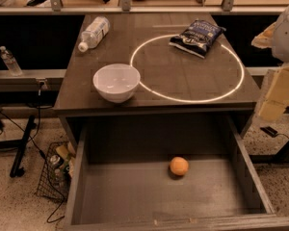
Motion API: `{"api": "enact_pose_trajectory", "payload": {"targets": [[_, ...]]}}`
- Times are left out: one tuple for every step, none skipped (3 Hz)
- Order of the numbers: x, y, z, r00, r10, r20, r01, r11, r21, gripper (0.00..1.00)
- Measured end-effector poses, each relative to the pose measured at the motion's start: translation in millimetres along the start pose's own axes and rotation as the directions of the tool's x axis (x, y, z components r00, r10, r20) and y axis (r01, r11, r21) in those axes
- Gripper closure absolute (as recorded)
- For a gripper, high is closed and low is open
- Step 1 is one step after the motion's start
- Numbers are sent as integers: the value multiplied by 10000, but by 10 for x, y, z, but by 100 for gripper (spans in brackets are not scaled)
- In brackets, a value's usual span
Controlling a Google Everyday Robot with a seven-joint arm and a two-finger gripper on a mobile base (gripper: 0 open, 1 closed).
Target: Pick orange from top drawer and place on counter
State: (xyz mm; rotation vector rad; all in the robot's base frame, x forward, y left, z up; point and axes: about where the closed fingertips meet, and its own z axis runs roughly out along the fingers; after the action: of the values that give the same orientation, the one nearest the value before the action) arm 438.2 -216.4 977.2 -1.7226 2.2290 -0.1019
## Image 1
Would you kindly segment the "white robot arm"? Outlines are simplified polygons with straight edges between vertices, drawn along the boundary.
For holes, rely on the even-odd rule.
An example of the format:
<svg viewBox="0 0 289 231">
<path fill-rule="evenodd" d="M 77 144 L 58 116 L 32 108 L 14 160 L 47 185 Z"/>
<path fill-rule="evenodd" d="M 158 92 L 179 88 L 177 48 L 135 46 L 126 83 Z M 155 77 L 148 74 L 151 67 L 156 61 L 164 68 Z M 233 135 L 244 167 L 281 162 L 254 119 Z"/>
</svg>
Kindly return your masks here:
<svg viewBox="0 0 289 231">
<path fill-rule="evenodd" d="M 257 110 L 257 115 L 263 120 L 275 121 L 289 106 L 289 6 L 276 22 L 252 40 L 251 45 L 260 49 L 270 48 L 273 57 L 282 61 Z"/>
</svg>

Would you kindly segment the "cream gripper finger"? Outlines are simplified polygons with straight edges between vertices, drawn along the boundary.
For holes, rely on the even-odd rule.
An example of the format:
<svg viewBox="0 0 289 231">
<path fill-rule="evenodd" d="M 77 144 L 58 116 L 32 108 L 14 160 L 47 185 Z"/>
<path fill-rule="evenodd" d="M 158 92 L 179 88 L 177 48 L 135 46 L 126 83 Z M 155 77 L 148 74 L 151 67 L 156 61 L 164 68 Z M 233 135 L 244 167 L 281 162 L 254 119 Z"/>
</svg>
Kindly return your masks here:
<svg viewBox="0 0 289 231">
<path fill-rule="evenodd" d="M 268 26 L 262 33 L 257 35 L 251 41 L 251 45 L 257 48 L 271 48 L 275 26 L 275 23 Z"/>
<path fill-rule="evenodd" d="M 289 106 L 289 64 L 274 72 L 272 83 L 265 94 L 258 115 L 271 122 L 280 118 Z"/>
</svg>

